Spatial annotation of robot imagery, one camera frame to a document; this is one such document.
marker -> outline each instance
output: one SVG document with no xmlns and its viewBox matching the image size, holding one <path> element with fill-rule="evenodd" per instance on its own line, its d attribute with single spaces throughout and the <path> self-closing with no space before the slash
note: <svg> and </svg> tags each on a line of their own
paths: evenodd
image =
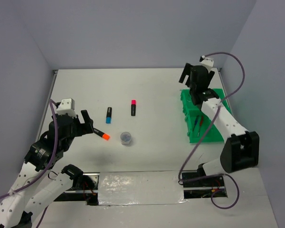
<svg viewBox="0 0 285 228">
<path fill-rule="evenodd" d="M 193 127 L 193 130 L 192 130 L 192 132 L 194 132 L 194 129 L 195 129 L 195 127 L 196 127 L 196 125 L 198 124 L 198 121 L 199 121 L 199 115 L 197 116 L 197 117 L 195 117 L 195 121 L 194 121 L 194 127 Z"/>
<path fill-rule="evenodd" d="M 105 140 L 109 140 L 110 136 L 108 134 L 103 133 L 102 131 L 94 128 L 94 133 L 99 135 L 100 137 L 102 137 Z"/>
<path fill-rule="evenodd" d="M 199 123 L 200 125 L 199 125 L 199 133 L 198 133 L 198 137 L 200 136 L 200 127 L 202 126 L 203 121 L 204 121 L 204 116 L 202 115 L 202 116 L 201 116 L 200 123 Z"/>
<path fill-rule="evenodd" d="M 131 102 L 131 116 L 135 116 L 136 114 L 136 100 L 132 100 Z"/>
<path fill-rule="evenodd" d="M 111 117 L 112 117 L 112 107 L 108 107 L 108 110 L 106 111 L 106 119 L 105 119 L 106 124 L 111 123 Z"/>
</svg>

black bracket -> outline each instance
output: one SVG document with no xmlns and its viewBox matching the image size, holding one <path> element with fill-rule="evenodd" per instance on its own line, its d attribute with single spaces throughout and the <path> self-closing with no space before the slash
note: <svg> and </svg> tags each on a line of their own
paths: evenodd
<svg viewBox="0 0 285 228">
<path fill-rule="evenodd" d="M 183 83 L 187 75 L 189 77 L 186 81 L 186 86 L 190 88 L 192 103 L 199 109 L 201 109 L 204 101 L 214 97 L 219 98 L 214 90 L 208 88 L 214 76 L 214 71 L 208 72 L 204 66 L 193 66 L 186 63 L 180 76 L 179 83 Z"/>
<path fill-rule="evenodd" d="M 82 172 L 80 168 L 70 164 L 65 166 L 61 173 L 65 173 L 70 177 L 71 180 L 73 180 L 73 189 L 79 188 L 79 186 L 82 184 L 84 172 Z"/>
<path fill-rule="evenodd" d="M 227 173 L 254 167 L 258 164 L 260 138 L 256 132 L 232 135 L 226 140 L 220 162 Z"/>
</svg>

pink marker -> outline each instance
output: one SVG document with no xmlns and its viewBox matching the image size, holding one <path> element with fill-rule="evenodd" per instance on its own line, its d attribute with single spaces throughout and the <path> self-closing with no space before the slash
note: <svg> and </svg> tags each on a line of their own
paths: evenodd
<svg viewBox="0 0 285 228">
<path fill-rule="evenodd" d="M 131 116 L 135 116 L 136 113 L 136 100 L 132 100 L 131 102 Z"/>
</svg>

orange marker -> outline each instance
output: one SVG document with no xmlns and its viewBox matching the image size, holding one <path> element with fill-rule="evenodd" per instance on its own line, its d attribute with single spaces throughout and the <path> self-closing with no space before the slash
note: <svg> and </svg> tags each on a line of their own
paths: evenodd
<svg viewBox="0 0 285 228">
<path fill-rule="evenodd" d="M 102 137 L 105 140 L 109 140 L 110 136 L 108 134 L 103 133 L 102 131 L 94 128 L 94 133 L 99 135 L 100 137 Z"/>
</svg>

blue marker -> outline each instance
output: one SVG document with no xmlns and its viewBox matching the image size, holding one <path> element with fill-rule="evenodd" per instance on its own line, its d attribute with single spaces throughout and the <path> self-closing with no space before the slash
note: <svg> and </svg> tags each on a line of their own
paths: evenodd
<svg viewBox="0 0 285 228">
<path fill-rule="evenodd" d="M 195 118 L 194 127 L 193 127 L 192 132 L 194 132 L 194 129 L 195 129 L 196 125 L 198 124 L 198 120 L 199 120 L 199 115 Z"/>
<path fill-rule="evenodd" d="M 106 111 L 105 123 L 106 124 L 110 124 L 111 123 L 111 118 L 112 118 L 112 107 L 108 107 L 108 110 Z"/>
</svg>

